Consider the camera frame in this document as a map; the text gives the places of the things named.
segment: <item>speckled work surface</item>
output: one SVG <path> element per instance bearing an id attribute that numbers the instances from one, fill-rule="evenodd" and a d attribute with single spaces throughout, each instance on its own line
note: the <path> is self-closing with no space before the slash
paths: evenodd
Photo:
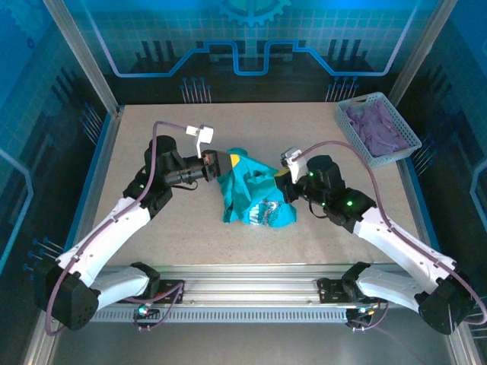
<path id="1" fill-rule="evenodd" d="M 96 223 L 113 208 L 143 165 L 154 121 L 212 125 L 212 149 L 242 147 L 249 155 L 279 168 L 281 152 L 302 151 L 326 139 L 345 141 L 333 119 L 334 103 L 261 103 L 127 106 L 116 137 Z M 160 128 L 175 137 L 182 156 L 194 154 L 193 138 Z M 321 148 L 340 166 L 348 186 L 373 197 L 368 174 L 358 159 L 340 147 Z M 387 213 L 417 235 L 396 164 L 374 169 Z M 313 217 L 298 201 L 298 222 L 281 229 L 221 221 L 223 199 L 216 181 L 200 182 L 195 192 L 173 190 L 166 208 L 139 230 L 109 261 L 127 265 L 289 264 L 390 262 L 378 249 L 328 220 Z"/>

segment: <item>light blue basket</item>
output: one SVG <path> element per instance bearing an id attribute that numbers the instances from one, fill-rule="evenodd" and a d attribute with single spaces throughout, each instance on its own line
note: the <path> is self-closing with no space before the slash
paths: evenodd
<path id="1" fill-rule="evenodd" d="M 361 141 L 357 132 L 353 129 L 350 124 L 350 118 L 346 115 L 345 111 L 350 106 L 358 115 L 364 112 L 364 108 L 377 100 L 382 100 L 387 110 L 389 110 L 390 115 L 393 117 L 392 123 L 397 128 L 399 133 L 408 142 L 409 148 L 401 151 L 394 152 L 393 154 L 385 154 L 384 156 L 372 157 L 371 153 L 365 147 L 364 142 Z M 360 97 L 354 97 L 353 99 L 343 100 L 338 103 L 335 113 L 335 120 L 338 123 L 340 129 L 342 130 L 345 137 L 349 143 L 355 147 L 360 154 L 365 157 L 370 167 L 377 167 L 384 165 L 389 162 L 394 162 L 402 160 L 403 158 L 409 157 L 412 152 L 421 148 L 422 143 L 419 138 L 415 135 L 412 129 L 409 127 L 408 123 L 404 118 L 398 113 L 393 104 L 386 98 L 382 93 L 372 93 L 368 95 L 362 95 Z"/>

